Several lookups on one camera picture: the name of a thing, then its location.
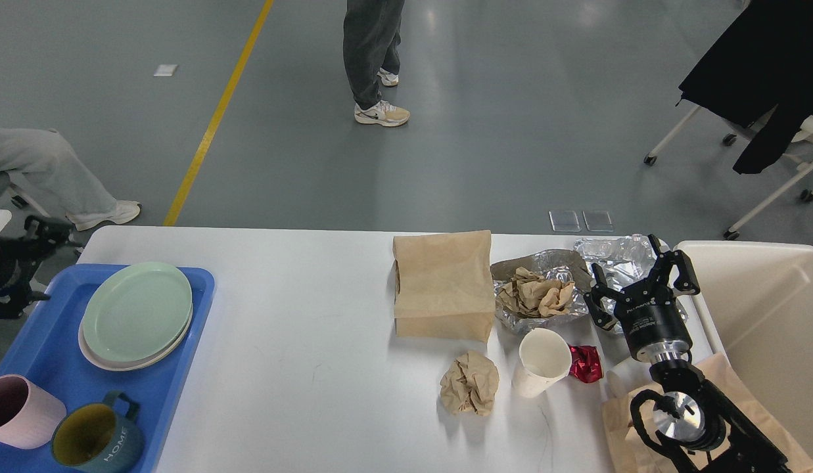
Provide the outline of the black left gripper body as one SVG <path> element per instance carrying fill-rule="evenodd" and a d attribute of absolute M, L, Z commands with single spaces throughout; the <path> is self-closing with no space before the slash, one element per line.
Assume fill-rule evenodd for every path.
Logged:
<path fill-rule="evenodd" d="M 24 239 L 0 237 L 0 296 L 17 288 L 31 288 L 34 272 L 35 255 L 28 251 Z"/>

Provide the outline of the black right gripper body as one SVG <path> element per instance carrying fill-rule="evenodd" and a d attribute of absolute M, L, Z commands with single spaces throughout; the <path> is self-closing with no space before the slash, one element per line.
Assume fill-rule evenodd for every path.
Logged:
<path fill-rule="evenodd" d="M 614 307 L 632 359 L 677 359 L 691 350 L 693 341 L 676 307 L 673 290 L 664 284 L 631 284 L 624 300 Z"/>

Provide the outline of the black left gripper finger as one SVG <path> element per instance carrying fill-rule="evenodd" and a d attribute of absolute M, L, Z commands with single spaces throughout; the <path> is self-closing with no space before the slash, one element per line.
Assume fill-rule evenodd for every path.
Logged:
<path fill-rule="evenodd" d="M 24 228 L 24 244 L 31 254 L 54 254 L 61 246 L 72 246 L 77 254 L 83 251 L 83 244 L 72 238 L 73 224 L 63 219 L 28 215 Z"/>
<path fill-rule="evenodd" d="M 4 296 L 0 296 L 0 319 L 19 319 L 22 312 L 34 302 L 49 300 L 51 297 L 31 288 L 17 288 Z"/>

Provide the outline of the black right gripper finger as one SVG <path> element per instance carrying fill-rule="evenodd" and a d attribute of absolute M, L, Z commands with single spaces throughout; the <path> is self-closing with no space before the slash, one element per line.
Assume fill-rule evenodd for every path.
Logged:
<path fill-rule="evenodd" d="M 593 284 L 589 292 L 584 294 L 584 302 L 587 305 L 593 324 L 602 330 L 612 330 L 616 325 L 616 318 L 613 314 L 605 311 L 602 300 L 608 298 L 618 302 L 618 291 L 608 287 L 607 276 L 598 263 L 592 264 Z"/>
<path fill-rule="evenodd" d="M 650 288 L 671 288 L 674 297 L 682 294 L 698 294 L 700 286 L 692 266 L 691 258 L 682 250 L 661 250 L 661 241 L 654 234 L 647 236 L 656 260 L 647 276 L 647 286 Z M 672 267 L 677 267 L 678 276 L 674 286 L 670 287 L 670 274 Z"/>

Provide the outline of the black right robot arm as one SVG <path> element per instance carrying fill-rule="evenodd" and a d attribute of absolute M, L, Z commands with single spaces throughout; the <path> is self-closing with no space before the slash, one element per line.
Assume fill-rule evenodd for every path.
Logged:
<path fill-rule="evenodd" d="M 692 365 L 693 341 L 677 310 L 676 298 L 701 292 L 691 258 L 680 250 L 661 250 L 649 235 L 656 260 L 644 279 L 616 290 L 608 287 L 599 264 L 595 284 L 584 294 L 592 321 L 603 330 L 622 327 L 632 359 L 649 363 L 662 392 L 641 390 L 630 402 L 630 416 L 643 443 L 672 462 L 677 471 L 695 472 L 691 454 L 713 452 L 705 472 L 787 472 L 784 455 L 770 438 L 703 372 Z"/>

